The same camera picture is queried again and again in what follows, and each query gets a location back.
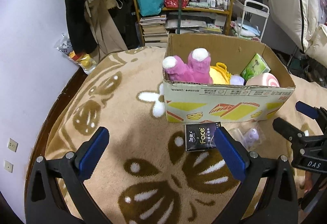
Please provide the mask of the upper wall socket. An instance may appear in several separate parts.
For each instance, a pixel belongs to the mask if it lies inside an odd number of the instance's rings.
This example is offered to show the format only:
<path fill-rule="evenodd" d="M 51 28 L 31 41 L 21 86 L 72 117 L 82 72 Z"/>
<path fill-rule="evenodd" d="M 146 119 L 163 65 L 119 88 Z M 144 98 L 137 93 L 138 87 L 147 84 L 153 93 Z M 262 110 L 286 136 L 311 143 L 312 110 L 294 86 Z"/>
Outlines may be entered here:
<path fill-rule="evenodd" d="M 18 143 L 15 140 L 13 140 L 12 138 L 9 138 L 7 148 L 13 152 L 16 152 L 17 148 L 18 148 Z"/>

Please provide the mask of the plastic bag with toys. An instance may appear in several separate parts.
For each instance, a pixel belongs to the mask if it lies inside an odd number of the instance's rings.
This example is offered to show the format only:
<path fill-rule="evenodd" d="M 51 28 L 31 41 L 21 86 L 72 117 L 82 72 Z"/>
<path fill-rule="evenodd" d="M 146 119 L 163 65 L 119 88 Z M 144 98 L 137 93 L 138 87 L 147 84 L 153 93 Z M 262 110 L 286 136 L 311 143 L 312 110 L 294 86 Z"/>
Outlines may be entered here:
<path fill-rule="evenodd" d="M 97 63 L 89 54 L 76 54 L 67 33 L 62 33 L 60 39 L 56 42 L 55 48 L 68 60 L 80 66 L 82 70 L 89 75 L 97 66 Z"/>

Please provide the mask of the pink plush bear toy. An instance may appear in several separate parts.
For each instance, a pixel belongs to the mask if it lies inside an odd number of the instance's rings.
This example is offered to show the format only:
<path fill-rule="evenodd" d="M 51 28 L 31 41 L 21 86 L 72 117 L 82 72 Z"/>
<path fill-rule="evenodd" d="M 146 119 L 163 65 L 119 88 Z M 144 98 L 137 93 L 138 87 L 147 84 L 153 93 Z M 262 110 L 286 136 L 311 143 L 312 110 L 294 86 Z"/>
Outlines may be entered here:
<path fill-rule="evenodd" d="M 162 68 L 170 81 L 200 84 L 213 84 L 209 74 L 211 57 L 205 48 L 196 48 L 189 53 L 188 62 L 175 56 L 167 56 L 162 62 Z"/>

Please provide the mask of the white lavender plush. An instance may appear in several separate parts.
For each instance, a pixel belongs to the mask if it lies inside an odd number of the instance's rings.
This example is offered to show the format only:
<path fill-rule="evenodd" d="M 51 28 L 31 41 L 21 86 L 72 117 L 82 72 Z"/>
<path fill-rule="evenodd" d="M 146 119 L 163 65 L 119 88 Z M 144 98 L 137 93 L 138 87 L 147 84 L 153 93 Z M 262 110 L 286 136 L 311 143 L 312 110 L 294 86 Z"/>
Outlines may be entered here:
<path fill-rule="evenodd" d="M 232 75 L 230 78 L 230 85 L 244 86 L 245 79 L 240 75 Z"/>

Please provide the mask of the stack of books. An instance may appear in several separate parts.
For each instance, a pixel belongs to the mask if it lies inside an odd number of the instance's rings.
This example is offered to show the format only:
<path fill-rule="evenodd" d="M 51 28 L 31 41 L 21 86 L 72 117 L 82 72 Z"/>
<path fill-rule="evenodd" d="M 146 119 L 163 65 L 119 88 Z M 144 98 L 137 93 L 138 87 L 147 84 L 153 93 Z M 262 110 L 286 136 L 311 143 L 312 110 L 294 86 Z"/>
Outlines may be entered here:
<path fill-rule="evenodd" d="M 166 15 L 148 16 L 140 19 L 145 46 L 167 46 L 169 31 L 165 27 L 166 20 Z"/>

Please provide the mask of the green tissue pack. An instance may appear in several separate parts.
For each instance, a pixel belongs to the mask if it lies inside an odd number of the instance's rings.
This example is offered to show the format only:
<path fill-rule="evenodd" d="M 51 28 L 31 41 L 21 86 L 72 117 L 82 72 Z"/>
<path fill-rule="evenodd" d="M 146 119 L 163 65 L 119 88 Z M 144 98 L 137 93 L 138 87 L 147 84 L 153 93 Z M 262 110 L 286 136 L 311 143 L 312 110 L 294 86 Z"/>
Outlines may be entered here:
<path fill-rule="evenodd" d="M 265 62 L 263 57 L 259 54 L 255 54 L 248 65 L 241 72 L 241 77 L 243 77 L 245 81 L 248 81 L 252 77 L 269 72 L 270 67 Z"/>

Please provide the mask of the lower wall socket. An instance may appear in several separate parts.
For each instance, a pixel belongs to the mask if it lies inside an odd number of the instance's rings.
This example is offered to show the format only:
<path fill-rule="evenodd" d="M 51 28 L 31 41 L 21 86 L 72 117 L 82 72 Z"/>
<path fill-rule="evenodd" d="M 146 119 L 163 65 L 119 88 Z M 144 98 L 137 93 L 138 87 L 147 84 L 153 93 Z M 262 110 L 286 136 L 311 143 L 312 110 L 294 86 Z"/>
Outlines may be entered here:
<path fill-rule="evenodd" d="M 12 173 L 13 172 L 13 164 L 5 160 L 4 161 L 4 169 L 6 171 L 8 171 L 9 173 Z"/>

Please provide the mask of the purple toy in plastic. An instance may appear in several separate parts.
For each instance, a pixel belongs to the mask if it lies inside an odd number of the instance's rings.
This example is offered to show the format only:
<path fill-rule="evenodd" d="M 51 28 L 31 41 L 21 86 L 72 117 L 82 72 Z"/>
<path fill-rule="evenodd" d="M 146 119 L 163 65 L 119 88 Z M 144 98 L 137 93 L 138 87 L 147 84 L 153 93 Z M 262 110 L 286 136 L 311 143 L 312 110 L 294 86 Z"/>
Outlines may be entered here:
<path fill-rule="evenodd" d="M 264 133 L 256 128 L 250 128 L 245 133 L 242 133 L 238 128 L 233 128 L 229 130 L 229 133 L 234 140 L 239 141 L 248 151 L 255 150 L 265 140 Z"/>

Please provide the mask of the yellow plush toy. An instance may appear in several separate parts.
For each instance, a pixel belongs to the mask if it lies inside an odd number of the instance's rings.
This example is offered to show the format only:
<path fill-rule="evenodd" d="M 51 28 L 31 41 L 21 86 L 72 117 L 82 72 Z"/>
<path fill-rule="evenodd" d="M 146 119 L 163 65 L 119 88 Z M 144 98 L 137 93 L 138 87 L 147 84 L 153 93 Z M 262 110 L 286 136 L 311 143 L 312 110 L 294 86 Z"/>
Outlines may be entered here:
<path fill-rule="evenodd" d="M 215 66 L 210 66 L 209 75 L 213 84 L 230 84 L 231 74 L 227 66 L 222 62 L 217 62 Z"/>

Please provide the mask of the pink swirl roll plush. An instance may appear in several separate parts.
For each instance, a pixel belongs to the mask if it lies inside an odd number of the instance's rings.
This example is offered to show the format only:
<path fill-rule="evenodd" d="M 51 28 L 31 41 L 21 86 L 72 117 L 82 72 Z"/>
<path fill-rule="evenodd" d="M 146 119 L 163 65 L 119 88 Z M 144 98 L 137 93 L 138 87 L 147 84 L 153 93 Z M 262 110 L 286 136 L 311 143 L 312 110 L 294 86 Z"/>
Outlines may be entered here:
<path fill-rule="evenodd" d="M 268 87 L 280 87 L 277 78 L 271 73 L 261 73 L 257 76 L 250 78 L 246 86 L 268 86 Z"/>

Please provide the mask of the cream folded mattress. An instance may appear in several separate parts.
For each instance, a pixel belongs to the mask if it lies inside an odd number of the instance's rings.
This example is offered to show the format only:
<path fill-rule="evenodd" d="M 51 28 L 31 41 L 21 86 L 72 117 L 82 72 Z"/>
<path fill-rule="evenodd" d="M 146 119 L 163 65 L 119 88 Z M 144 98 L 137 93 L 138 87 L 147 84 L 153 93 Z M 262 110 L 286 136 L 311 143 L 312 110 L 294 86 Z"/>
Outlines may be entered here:
<path fill-rule="evenodd" d="M 274 22 L 305 54 L 326 65 L 326 25 L 319 23 L 319 0 L 268 0 Z"/>

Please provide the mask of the cardboard box with yellow print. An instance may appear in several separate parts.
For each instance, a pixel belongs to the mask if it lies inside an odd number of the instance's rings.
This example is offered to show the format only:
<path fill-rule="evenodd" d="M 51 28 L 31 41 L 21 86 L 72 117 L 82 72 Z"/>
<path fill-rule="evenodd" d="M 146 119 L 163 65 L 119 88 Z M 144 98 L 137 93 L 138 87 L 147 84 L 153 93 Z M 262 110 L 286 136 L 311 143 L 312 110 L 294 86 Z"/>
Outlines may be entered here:
<path fill-rule="evenodd" d="M 170 122 L 246 122 L 274 115 L 295 90 L 295 83 L 275 53 L 258 41 L 213 34 L 171 34 L 166 56 L 187 62 L 198 47 L 211 55 L 211 64 L 223 62 L 227 71 L 239 75 L 259 54 L 279 82 L 278 87 L 199 84 L 171 81 L 163 74 L 166 117 Z"/>

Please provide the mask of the wall socket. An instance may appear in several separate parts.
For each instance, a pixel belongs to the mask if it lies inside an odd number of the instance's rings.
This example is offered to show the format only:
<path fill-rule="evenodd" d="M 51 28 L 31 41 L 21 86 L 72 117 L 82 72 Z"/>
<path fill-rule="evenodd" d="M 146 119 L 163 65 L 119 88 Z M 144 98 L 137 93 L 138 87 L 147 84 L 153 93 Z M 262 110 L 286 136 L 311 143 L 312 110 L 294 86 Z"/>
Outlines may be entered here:
<path fill-rule="evenodd" d="M 13 152 L 16 152 L 17 148 L 18 148 L 18 143 L 15 140 L 13 140 L 12 138 L 9 138 L 7 148 Z"/>
<path fill-rule="evenodd" d="M 6 171 L 8 171 L 9 173 L 12 173 L 13 172 L 13 164 L 5 160 L 4 161 L 4 169 Z"/>

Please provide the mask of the white utility cart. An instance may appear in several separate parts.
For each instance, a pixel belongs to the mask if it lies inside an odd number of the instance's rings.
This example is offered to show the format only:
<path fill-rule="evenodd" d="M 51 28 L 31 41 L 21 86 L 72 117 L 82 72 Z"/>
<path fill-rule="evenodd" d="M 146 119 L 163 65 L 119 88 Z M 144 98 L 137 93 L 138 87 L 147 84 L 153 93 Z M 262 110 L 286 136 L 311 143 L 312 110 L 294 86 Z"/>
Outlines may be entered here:
<path fill-rule="evenodd" d="M 238 10 L 236 20 L 231 21 L 232 35 L 241 39 L 262 41 L 268 18 L 269 6 L 254 1 L 233 0 L 235 10 Z"/>

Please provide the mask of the beige hanging coat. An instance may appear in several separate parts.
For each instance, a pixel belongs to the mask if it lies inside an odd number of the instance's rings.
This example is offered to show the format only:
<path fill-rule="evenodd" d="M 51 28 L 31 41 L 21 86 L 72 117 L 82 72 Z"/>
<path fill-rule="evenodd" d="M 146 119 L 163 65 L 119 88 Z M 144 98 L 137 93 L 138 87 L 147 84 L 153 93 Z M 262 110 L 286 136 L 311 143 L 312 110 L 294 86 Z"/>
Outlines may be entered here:
<path fill-rule="evenodd" d="M 96 63 L 112 52 L 128 49 L 109 13 L 109 9 L 117 5 L 116 0 L 86 0 L 84 3 L 85 18 L 96 42 L 96 48 L 90 56 Z"/>

